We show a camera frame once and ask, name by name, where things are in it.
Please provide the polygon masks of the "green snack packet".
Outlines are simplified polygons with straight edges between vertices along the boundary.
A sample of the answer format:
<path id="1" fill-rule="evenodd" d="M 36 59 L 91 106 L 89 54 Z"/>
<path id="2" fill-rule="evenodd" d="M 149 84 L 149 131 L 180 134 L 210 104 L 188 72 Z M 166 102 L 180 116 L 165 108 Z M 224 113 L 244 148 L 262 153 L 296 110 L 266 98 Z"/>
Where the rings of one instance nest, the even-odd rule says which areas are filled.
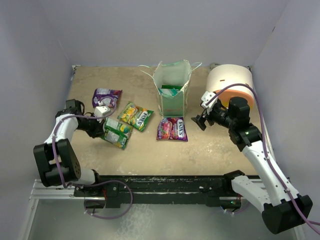
<path id="1" fill-rule="evenodd" d="M 103 135 L 100 137 L 124 150 L 129 142 L 133 127 L 107 117 L 103 122 Z"/>
<path id="2" fill-rule="evenodd" d="M 175 90 L 177 90 L 177 91 L 180 91 L 180 90 L 182 89 L 182 86 L 163 84 L 163 85 L 161 86 L 161 89 L 175 89 Z"/>

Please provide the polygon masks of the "white round drawer box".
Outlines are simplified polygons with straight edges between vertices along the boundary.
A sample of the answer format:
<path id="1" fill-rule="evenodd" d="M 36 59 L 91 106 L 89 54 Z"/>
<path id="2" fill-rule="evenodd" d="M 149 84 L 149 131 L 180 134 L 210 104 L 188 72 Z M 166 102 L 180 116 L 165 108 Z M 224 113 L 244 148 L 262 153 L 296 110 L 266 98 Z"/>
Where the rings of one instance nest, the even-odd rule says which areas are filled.
<path id="1" fill-rule="evenodd" d="M 236 64 L 222 64 L 214 67 L 208 74 L 206 90 L 208 92 L 220 92 L 232 84 L 245 84 L 253 88 L 253 76 L 250 70 L 244 66 Z M 243 86 L 234 86 L 226 89 L 218 96 L 224 107 L 229 106 L 229 101 L 233 97 L 242 97 L 247 100 L 250 108 L 255 104 L 254 95 L 251 90 Z"/>

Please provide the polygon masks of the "purple Fox's candy bag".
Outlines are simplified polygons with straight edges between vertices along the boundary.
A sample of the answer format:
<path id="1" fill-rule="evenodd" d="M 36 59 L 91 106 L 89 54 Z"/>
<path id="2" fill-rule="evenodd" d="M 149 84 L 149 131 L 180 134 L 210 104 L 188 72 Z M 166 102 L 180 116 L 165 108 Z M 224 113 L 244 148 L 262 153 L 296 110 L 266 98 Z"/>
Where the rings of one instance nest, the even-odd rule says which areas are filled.
<path id="1" fill-rule="evenodd" d="M 165 117 L 157 128 L 157 140 L 175 140 L 188 142 L 188 136 L 183 117 Z"/>

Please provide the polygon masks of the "green paper bag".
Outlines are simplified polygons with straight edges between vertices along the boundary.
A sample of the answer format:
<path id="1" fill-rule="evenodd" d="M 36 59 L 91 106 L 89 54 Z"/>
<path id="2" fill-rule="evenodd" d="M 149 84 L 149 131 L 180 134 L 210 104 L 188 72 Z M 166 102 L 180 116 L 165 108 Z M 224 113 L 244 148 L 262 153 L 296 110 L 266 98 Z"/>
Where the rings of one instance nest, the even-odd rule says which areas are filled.
<path id="1" fill-rule="evenodd" d="M 160 62 L 148 73 L 139 65 L 139 70 L 151 77 L 158 102 L 159 113 L 163 117 L 183 117 L 188 109 L 188 94 L 192 73 L 202 65 L 201 62 L 191 64 L 188 60 L 173 63 Z"/>

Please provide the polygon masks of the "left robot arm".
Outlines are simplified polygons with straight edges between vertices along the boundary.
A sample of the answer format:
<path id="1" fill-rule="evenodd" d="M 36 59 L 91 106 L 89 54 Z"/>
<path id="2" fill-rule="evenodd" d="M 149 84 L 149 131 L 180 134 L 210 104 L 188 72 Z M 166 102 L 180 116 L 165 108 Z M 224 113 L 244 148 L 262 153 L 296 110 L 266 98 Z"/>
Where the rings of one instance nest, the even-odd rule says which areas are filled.
<path id="1" fill-rule="evenodd" d="M 91 196 L 98 196 L 103 191 L 99 174 L 94 169 L 81 168 L 71 141 L 76 130 L 86 132 L 91 138 L 103 136 L 103 120 L 110 109 L 98 106 L 93 113 L 86 115 L 84 108 L 79 100 L 67 100 L 65 109 L 55 115 L 50 136 L 33 148 L 33 155 L 45 187 L 85 186 Z"/>

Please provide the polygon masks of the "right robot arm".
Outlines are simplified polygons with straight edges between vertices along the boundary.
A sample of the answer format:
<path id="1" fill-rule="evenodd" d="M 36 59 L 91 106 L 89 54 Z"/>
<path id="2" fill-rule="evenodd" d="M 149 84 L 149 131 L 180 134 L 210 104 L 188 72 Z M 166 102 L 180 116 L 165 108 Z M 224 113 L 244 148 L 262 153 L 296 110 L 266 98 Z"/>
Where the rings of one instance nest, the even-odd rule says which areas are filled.
<path id="1" fill-rule="evenodd" d="M 250 106 L 246 99 L 233 97 L 228 107 L 212 93 L 201 98 L 204 111 L 192 118 L 201 130 L 218 124 L 228 129 L 231 141 L 250 161 L 264 188 L 253 183 L 239 171 L 228 174 L 222 183 L 228 196 L 236 193 L 247 199 L 260 213 L 264 224 L 273 234 L 279 234 L 306 223 L 313 202 L 308 195 L 301 195 L 280 170 L 263 142 L 260 130 L 250 122 Z"/>

